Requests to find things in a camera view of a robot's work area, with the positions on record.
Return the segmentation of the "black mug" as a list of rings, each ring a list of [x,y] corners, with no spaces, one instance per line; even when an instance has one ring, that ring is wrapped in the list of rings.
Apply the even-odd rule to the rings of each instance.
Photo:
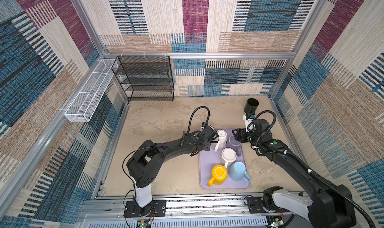
[[[244,107],[245,114],[255,115],[256,109],[259,106],[259,101],[255,98],[249,98]]]

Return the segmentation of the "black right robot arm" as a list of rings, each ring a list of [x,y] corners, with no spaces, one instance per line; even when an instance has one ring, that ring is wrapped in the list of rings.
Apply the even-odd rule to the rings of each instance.
[[[249,143],[259,157],[266,157],[284,169],[307,193],[306,201],[280,186],[264,190],[262,204],[268,212],[286,209],[311,223],[314,228],[351,228],[357,224],[357,204],[343,185],[336,186],[320,176],[279,139],[264,119],[247,120],[245,128],[232,130],[241,143]]]

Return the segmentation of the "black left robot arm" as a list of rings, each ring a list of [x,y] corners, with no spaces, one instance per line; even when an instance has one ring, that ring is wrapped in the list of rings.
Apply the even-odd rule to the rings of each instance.
[[[209,151],[211,143],[218,138],[218,132],[210,126],[201,131],[183,133],[182,138],[165,143],[145,141],[137,150],[124,159],[122,168],[134,184],[133,201],[125,204],[124,217],[165,216],[165,200],[155,201],[151,193],[151,183],[157,177],[164,162],[189,154],[195,156],[201,151]]]

